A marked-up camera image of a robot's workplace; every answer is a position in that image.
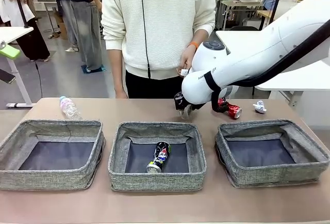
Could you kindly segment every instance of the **bottle cap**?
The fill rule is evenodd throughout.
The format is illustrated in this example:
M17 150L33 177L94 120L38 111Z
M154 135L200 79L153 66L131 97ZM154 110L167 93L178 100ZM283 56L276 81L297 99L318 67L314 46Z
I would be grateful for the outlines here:
M63 99L65 99L66 98L66 96L61 96L60 97L60 102L63 100Z

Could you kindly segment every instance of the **hand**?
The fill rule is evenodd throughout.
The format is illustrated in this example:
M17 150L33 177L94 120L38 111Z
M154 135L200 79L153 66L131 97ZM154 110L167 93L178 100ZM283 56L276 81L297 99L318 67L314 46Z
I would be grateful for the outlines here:
M101 1L96 2L96 7L99 12L102 12L102 2Z
M115 93L116 93L115 94L116 99L128 99L128 96L127 96L126 92L124 91L124 89L121 91L118 91L118 92L116 91Z
M192 59L194 58L196 47L189 45L181 55L181 61L179 67L176 69L178 75L181 76L181 69L190 69L192 65Z

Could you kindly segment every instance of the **storage bin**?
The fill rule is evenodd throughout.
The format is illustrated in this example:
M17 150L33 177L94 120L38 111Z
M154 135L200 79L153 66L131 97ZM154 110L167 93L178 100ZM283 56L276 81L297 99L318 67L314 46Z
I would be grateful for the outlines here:
M104 143L98 121L23 121L0 145L0 188L87 188Z
M146 173L156 144L171 153L162 173ZM206 160L198 129L189 123L124 122L118 127L108 164L111 186L120 191L189 191L202 188Z
M220 125L216 145L235 187L312 183L329 166L329 155L289 120Z

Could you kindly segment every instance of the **clear plastic bottle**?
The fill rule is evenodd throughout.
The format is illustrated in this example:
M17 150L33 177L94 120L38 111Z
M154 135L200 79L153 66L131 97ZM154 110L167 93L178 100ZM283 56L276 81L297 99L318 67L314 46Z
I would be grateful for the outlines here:
M76 105L72 102L71 99L62 96L60 97L60 107L63 113L69 118L73 120L81 120L80 113L76 107Z

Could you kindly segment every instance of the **black pants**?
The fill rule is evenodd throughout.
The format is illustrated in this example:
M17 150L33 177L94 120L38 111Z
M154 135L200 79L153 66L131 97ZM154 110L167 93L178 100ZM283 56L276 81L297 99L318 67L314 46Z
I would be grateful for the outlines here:
M17 38L17 43L21 47L24 55L30 60L47 59L50 52L37 27L36 20L34 18L30 19L27 21L27 24L29 27L33 27L33 31Z
M149 79L126 71L126 87L130 99L172 99L181 91L182 77Z

